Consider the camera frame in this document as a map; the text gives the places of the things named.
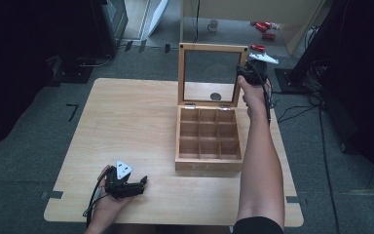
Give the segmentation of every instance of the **glass panel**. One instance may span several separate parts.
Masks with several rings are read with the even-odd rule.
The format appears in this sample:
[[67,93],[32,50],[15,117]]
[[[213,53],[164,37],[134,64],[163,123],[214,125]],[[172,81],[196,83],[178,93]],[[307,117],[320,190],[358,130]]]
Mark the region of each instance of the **glass panel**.
[[240,55],[186,50],[184,100],[233,102]]

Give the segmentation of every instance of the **person's right hand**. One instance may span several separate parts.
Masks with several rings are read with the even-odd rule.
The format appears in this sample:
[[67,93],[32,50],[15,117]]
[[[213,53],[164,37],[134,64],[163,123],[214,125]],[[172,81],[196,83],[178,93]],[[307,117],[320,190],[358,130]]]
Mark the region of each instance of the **person's right hand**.
[[249,85],[241,75],[238,77],[238,84],[244,90],[243,100],[248,107],[248,117],[251,120],[266,119],[266,104],[262,86]]

